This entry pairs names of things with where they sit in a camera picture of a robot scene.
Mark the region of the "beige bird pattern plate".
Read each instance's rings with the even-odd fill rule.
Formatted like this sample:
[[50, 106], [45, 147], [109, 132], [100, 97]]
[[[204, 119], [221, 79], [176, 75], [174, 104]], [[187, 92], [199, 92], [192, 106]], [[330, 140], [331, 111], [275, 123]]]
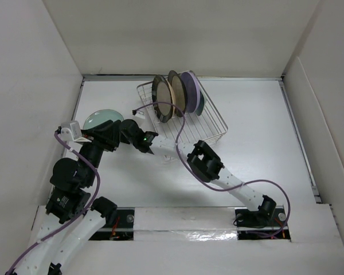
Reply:
[[171, 84], [169, 83], [169, 81], [167, 81], [167, 84], [169, 86], [169, 90], [170, 90], [170, 94], [171, 94], [171, 103], [172, 103], [172, 108], [173, 108], [173, 114], [172, 116], [175, 116], [175, 112], [176, 112], [176, 98], [175, 98], [175, 92], [173, 87], [171, 86]]

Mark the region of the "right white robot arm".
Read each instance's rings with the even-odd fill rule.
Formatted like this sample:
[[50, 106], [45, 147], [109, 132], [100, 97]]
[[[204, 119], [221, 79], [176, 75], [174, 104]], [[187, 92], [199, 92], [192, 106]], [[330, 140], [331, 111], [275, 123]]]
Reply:
[[215, 184], [219, 187], [218, 191], [228, 192], [242, 202], [253, 212], [256, 223], [267, 225], [274, 219], [276, 202], [235, 177], [205, 141], [199, 140], [195, 144], [177, 143], [156, 132], [143, 131], [131, 119], [121, 122], [120, 134], [142, 153], [182, 160], [197, 179]]

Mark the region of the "brown rimmed deep plate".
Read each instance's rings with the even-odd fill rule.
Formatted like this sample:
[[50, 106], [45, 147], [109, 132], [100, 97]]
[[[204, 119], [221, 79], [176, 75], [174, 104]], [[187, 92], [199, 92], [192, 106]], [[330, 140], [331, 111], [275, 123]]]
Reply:
[[187, 107], [186, 87], [180, 75], [174, 70], [169, 71], [167, 80], [174, 91], [175, 105], [178, 107], [175, 110], [175, 114], [178, 117], [182, 117], [185, 114]]

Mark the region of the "rectangular light green plate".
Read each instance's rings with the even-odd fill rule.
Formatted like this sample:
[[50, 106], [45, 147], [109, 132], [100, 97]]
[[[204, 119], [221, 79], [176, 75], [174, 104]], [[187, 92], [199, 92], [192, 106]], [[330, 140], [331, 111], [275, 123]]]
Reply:
[[204, 94], [200, 91], [200, 102], [197, 109], [195, 110], [195, 114], [197, 116], [201, 116], [204, 111], [204, 107], [205, 107], [205, 97], [204, 97]]

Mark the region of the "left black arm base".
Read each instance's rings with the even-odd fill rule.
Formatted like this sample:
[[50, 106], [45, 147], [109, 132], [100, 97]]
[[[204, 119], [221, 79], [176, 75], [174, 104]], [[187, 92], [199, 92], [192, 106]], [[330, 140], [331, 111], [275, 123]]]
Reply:
[[117, 210], [113, 223], [99, 229], [90, 241], [132, 241], [134, 239], [135, 209], [122, 207]]

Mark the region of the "round light green plate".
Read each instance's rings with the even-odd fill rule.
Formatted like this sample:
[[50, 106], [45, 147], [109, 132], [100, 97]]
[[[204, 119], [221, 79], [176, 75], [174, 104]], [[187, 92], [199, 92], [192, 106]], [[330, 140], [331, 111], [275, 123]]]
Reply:
[[106, 121], [123, 121], [124, 117], [121, 113], [113, 109], [101, 109], [90, 114], [83, 124], [83, 129], [91, 129]]

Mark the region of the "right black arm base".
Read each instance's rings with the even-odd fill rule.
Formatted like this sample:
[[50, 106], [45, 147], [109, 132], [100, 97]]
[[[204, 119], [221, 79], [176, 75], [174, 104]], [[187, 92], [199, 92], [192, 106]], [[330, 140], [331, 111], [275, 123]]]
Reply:
[[291, 239], [288, 226], [275, 236], [267, 237], [279, 230], [286, 220], [284, 207], [277, 207], [273, 217], [268, 221], [258, 218], [253, 212], [241, 208], [235, 209], [233, 224], [236, 226], [238, 240], [261, 240], [261, 239]]

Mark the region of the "purple round plate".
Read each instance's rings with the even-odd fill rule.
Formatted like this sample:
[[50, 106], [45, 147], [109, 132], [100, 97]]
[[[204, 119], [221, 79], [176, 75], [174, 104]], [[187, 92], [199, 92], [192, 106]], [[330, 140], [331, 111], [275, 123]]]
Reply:
[[186, 112], [193, 113], [199, 107], [200, 98], [201, 98], [198, 79], [191, 72], [181, 73], [181, 79], [185, 85], [186, 92], [187, 92]]

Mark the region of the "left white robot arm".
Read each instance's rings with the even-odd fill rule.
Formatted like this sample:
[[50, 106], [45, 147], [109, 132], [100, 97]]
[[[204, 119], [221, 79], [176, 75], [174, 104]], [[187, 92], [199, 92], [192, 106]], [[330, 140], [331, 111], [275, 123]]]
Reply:
[[89, 129], [77, 121], [62, 124], [54, 136], [77, 159], [61, 158], [53, 166], [53, 191], [35, 243], [9, 267], [7, 274], [62, 274], [83, 243], [102, 226], [116, 222], [117, 205], [99, 197], [98, 167], [104, 151], [120, 143], [121, 121], [107, 120]]

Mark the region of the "striped rim beige plate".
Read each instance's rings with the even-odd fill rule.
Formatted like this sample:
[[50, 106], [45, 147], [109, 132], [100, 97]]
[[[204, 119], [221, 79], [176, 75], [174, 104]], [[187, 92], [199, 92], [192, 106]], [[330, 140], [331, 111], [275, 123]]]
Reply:
[[173, 108], [169, 86], [163, 76], [154, 77], [151, 93], [157, 118], [161, 123], [167, 123], [172, 118]]

